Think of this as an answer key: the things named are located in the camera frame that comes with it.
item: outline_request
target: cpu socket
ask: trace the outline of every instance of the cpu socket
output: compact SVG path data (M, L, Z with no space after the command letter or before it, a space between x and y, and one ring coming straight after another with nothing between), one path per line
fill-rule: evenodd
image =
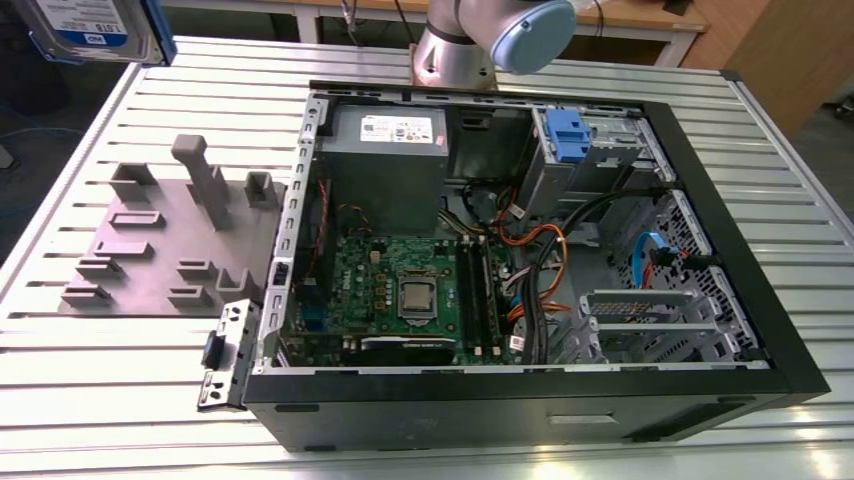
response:
M433 277L399 277L397 317L413 327L423 327L437 317L439 302Z

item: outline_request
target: gray 3d printed holder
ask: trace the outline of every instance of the gray 3d printed holder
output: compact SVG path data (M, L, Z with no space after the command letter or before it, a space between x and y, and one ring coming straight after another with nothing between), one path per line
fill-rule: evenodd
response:
M156 179L120 164L117 199L62 292L60 313L216 315L227 302L260 301L284 185L265 172L223 179L204 137L179 135L172 156L185 180Z

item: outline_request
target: ram slot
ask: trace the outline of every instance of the ram slot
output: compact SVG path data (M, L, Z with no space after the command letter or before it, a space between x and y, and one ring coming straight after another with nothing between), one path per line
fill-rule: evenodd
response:
M477 302L475 292L477 290L473 280L473 263L469 246L459 243L456 245L456 289L460 306L460 316L463 319L463 345L467 351L480 350L480 314L477 312Z
M483 247L479 244L471 245L471 262L473 276L473 302L477 306L477 331L480 333L480 346L492 347L492 325L489 323L489 297L488 294L488 267L484 263Z
M489 251L488 241L484 239L480 242L480 246L483 249L483 276L485 278L485 283L483 285L483 293L487 299L487 311L485 311L485 327L484 332L488 334L488 337L484 337L484 347L500 347L500 325L497 319L497 287L495 285L495 279L492 277L492 252Z

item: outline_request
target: table leg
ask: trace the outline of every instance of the table leg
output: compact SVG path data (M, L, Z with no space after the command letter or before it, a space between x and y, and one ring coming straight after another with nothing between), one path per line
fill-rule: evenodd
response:
M320 16L317 15L317 9L295 5L293 16L296 17L300 43L320 43L320 31L317 28Z
M678 67L684 55L688 53L695 38L695 32L672 32L670 42L667 42L658 60L655 60L655 66Z

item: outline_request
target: green circuit board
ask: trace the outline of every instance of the green circuit board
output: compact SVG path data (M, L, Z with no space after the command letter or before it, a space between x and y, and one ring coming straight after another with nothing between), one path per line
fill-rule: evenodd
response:
M327 332L443 336L459 342L455 248L453 240L341 239ZM437 316L423 326L397 317L399 280L411 277L429 278L436 285Z
M463 267L457 266L460 247L463 245L456 240L448 239L339 238L333 250L329 300L323 306L301 305L299 327L284 335L291 364L339 366L344 351L352 349L357 339L368 337L452 339L455 364L500 365L512 362L509 351L500 347L497 308L488 317L480 317L481 322L484 318L492 320L488 327L479 324L481 333L475 337L483 338L483 328L487 328L487 335L495 339L488 343L491 346L472 348L467 341L465 329L471 328L471 320L467 327L463 316L465 300L460 301L460 289L463 294L468 291L472 296L475 292L481 295L485 284L471 284L471 266L465 270L468 283L457 283L465 276L460 270ZM495 270L507 262L508 250L499 246L488 251L492 259L489 270ZM411 284L429 286L429 301L423 306L428 304L431 310L428 313L423 311L425 316L420 319L412 318L411 311L405 311L405 295L401 296L400 292Z

